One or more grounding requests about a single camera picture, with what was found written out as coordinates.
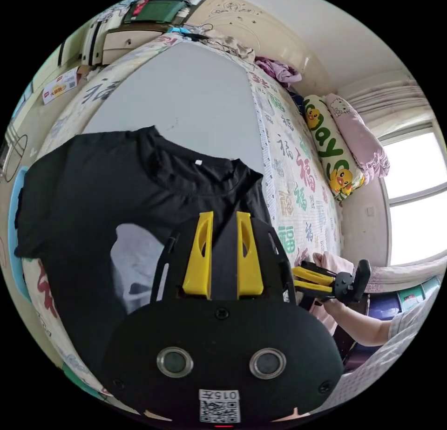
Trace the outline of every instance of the headboard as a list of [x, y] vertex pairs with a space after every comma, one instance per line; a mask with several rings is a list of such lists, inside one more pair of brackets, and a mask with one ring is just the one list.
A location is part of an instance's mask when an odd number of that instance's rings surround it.
[[244, 0], [205, 0], [186, 24], [207, 23], [253, 48], [256, 55], [282, 61], [298, 70], [303, 79], [293, 86], [302, 96], [334, 92], [326, 69], [302, 39], [257, 6]]

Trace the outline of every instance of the qr code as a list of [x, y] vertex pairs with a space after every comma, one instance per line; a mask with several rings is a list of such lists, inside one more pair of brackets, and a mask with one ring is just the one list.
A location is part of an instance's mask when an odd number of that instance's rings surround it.
[[200, 421], [209, 423], [240, 422], [239, 403], [237, 401], [200, 401]]

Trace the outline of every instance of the hello kitty pillow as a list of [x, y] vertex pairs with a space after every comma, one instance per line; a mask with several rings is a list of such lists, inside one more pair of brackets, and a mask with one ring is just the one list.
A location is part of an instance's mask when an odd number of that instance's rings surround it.
[[333, 93], [325, 97], [325, 102], [357, 166], [365, 176], [364, 184], [374, 177], [388, 175], [390, 163], [385, 150], [357, 111], [349, 102]]

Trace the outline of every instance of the drawer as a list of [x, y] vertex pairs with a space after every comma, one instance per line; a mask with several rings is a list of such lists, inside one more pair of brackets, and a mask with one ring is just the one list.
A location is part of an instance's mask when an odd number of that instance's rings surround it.
[[117, 31], [108, 33], [103, 50], [127, 49], [130, 51], [156, 39], [161, 34], [159, 31]]
[[120, 57], [132, 51], [131, 49], [105, 49], [102, 52], [102, 64], [110, 65]]

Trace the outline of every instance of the blue chair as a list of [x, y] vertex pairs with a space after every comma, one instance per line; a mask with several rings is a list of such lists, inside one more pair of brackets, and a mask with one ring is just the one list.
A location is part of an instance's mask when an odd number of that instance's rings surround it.
[[13, 191], [11, 193], [11, 200], [9, 203], [8, 212], [8, 249], [9, 249], [9, 263], [11, 265], [11, 271], [13, 273], [13, 279], [17, 290], [22, 294], [22, 296], [31, 303], [31, 298], [28, 293], [27, 285], [25, 284], [25, 279], [23, 278], [23, 268], [22, 261], [20, 258], [14, 255], [14, 250], [17, 248], [17, 230], [15, 229], [15, 215], [17, 213], [17, 208], [19, 207], [19, 193], [23, 187], [25, 181], [25, 174], [28, 168], [23, 166], [17, 172], [15, 177]]

